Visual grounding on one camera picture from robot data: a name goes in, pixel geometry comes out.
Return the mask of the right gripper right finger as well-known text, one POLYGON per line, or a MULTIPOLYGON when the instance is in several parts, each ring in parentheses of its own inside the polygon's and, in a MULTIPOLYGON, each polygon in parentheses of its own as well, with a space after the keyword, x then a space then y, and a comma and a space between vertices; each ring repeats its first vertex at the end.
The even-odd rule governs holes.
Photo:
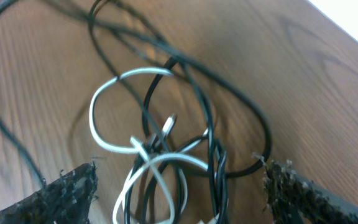
POLYGON ((264 190, 274 223, 358 224, 358 207, 298 174, 288 165, 265 167, 264 190))

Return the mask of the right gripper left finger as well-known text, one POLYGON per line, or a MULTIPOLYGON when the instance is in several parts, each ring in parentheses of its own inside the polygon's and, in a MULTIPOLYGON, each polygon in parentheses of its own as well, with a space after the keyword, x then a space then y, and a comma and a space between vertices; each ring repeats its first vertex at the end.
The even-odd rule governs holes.
POLYGON ((0 223, 89 223, 98 186, 95 163, 85 163, 0 211, 0 223))

